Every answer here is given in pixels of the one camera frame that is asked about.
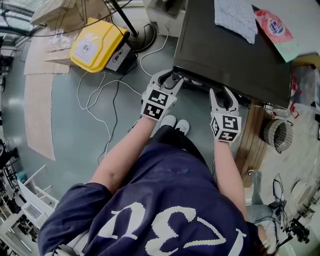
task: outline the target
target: white cable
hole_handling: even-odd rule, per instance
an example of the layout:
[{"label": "white cable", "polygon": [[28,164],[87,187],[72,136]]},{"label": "white cable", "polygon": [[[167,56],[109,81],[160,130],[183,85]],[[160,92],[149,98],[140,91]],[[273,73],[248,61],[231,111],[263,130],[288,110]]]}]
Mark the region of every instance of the white cable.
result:
[{"label": "white cable", "polygon": [[167,39],[168,39],[168,37],[169,37],[169,29],[168,29],[168,27],[167,27],[167,24],[165,24],[165,27],[166,27],[166,29],[168,30],[168,34],[167,34],[167,36],[166,36],[166,39],[165,39],[165,41],[164,41],[163,46],[162,46],[160,49],[158,49],[158,50],[155,50],[155,51],[152,51],[152,52],[149,52],[149,53],[143,55],[143,56],[141,57],[141,59],[140,59],[140,66],[141,66],[143,72],[146,73],[149,77],[152,77],[152,75],[149,74],[149,73],[144,69],[144,67],[142,66],[142,60],[143,60],[144,57],[146,57],[146,56],[148,56],[148,55],[150,55],[150,54],[154,54],[154,53],[160,52],[160,51],[165,47],[165,45],[166,45],[166,43],[167,43]]},{"label": "white cable", "polygon": [[[76,91],[76,97],[77,97],[77,99],[78,99],[79,106],[80,106],[80,108],[81,108],[82,110],[87,110],[87,111],[93,116],[94,119],[96,119],[97,121],[99,121],[99,122],[101,122],[101,123],[104,123],[104,125],[105,125],[105,127],[106,127],[106,129],[107,129],[107,131],[108,131],[108,135],[109,135],[109,140],[107,141],[106,146],[105,146],[104,156],[106,156],[106,154],[107,154],[107,152],[108,152],[109,143],[110,143],[110,141],[111,141],[111,139],[112,139],[111,134],[110,134],[110,131],[109,131],[109,127],[108,127],[108,125],[107,125],[107,123],[106,123],[105,121],[97,118],[92,112],[90,112],[90,111],[89,111],[89,108],[93,107],[93,106],[97,103],[97,100],[98,100],[98,98],[99,98],[99,96],[100,96],[100,93],[101,93],[101,91],[103,90],[103,88],[104,88],[105,86],[107,86],[108,84],[111,84],[111,83],[113,83],[113,82],[119,82],[119,83],[122,83],[122,84],[128,86],[133,92],[135,92],[136,94],[138,94],[138,95],[140,95],[140,96],[141,96],[141,93],[137,92],[137,91],[136,91],[135,89],[133,89],[129,84],[127,84],[127,83],[125,83],[125,82],[123,82],[123,81],[121,81],[121,80],[113,80],[113,81],[107,82],[106,84],[104,84],[104,85],[101,87],[101,85],[102,85],[102,83],[103,83],[103,81],[104,81],[104,79],[105,79],[105,77],[106,77],[106,72],[103,72],[104,75],[103,75],[103,79],[102,79],[101,82],[100,82],[100,85],[98,86],[97,89],[95,89],[95,90],[90,94],[90,96],[89,96],[89,98],[88,98],[88,101],[87,101],[87,103],[86,103],[86,107],[82,107],[82,106],[81,106],[81,103],[80,103],[80,100],[79,100],[79,89],[80,89],[81,81],[82,81],[83,77],[84,77],[87,73],[88,73],[88,72],[84,73],[84,74],[81,76],[81,79],[80,79],[79,85],[78,85],[78,89],[77,89],[77,91]],[[91,99],[92,95],[93,95],[96,91],[98,91],[99,89],[100,89],[100,91],[99,91],[99,93],[97,94],[97,96],[96,96],[96,98],[95,98],[95,101],[94,101],[91,105],[89,105],[89,102],[90,102],[90,99]]]}]

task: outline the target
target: white cloth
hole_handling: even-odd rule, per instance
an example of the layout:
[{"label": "white cloth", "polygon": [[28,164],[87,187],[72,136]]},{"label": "white cloth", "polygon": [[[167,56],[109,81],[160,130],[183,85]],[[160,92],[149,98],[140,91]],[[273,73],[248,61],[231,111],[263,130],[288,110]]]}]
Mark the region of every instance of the white cloth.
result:
[{"label": "white cloth", "polygon": [[268,254],[273,254],[277,248],[276,225],[273,221],[265,220],[259,223],[265,231],[266,240],[263,241]]},{"label": "white cloth", "polygon": [[255,42],[256,17],[246,0],[214,0],[214,23],[238,33],[250,44]]}]

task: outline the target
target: black stand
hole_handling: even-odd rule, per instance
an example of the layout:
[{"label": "black stand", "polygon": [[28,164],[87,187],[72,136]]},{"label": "black stand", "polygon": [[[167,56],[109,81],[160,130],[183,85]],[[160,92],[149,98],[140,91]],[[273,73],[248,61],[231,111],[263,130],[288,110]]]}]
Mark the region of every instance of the black stand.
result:
[{"label": "black stand", "polygon": [[127,16],[120,8],[116,0],[110,0],[115,10],[122,17],[126,23],[128,29],[131,31],[128,41],[132,50],[135,53],[139,53],[149,48],[156,40],[157,31],[156,28],[151,24],[145,24],[142,22],[134,23],[134,26],[128,20]]}]

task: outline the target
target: white device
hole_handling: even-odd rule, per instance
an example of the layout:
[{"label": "white device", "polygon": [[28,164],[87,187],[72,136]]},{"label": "white device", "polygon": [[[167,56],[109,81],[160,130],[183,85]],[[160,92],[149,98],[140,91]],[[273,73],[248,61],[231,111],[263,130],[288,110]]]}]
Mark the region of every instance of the white device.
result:
[{"label": "white device", "polygon": [[161,120],[177,101],[177,93],[184,80],[180,79],[171,88],[165,88],[163,84],[173,74],[173,70],[167,69],[154,74],[142,95],[141,115],[154,120]]},{"label": "white device", "polygon": [[211,129],[214,137],[222,142],[234,142],[241,133],[241,117],[239,116],[239,104],[233,93],[224,88],[232,101],[232,106],[228,109],[222,108],[218,105],[216,95],[210,89],[211,101]]},{"label": "white device", "polygon": [[48,216],[31,201],[26,202],[21,207],[21,210],[38,229],[40,229],[48,219]]}]

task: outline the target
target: shoe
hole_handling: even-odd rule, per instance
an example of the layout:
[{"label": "shoe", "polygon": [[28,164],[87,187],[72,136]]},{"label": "shoe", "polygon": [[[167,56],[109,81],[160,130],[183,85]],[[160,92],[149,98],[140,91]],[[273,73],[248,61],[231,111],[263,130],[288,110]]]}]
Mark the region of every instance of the shoe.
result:
[{"label": "shoe", "polygon": [[180,132],[183,132],[184,135],[187,135],[190,129],[190,124],[188,123],[187,120],[182,119],[176,124],[175,129]]},{"label": "shoe", "polygon": [[174,128],[176,125],[176,122],[177,122],[177,119],[173,115],[169,114],[162,119],[160,127],[171,126],[172,128]]}]

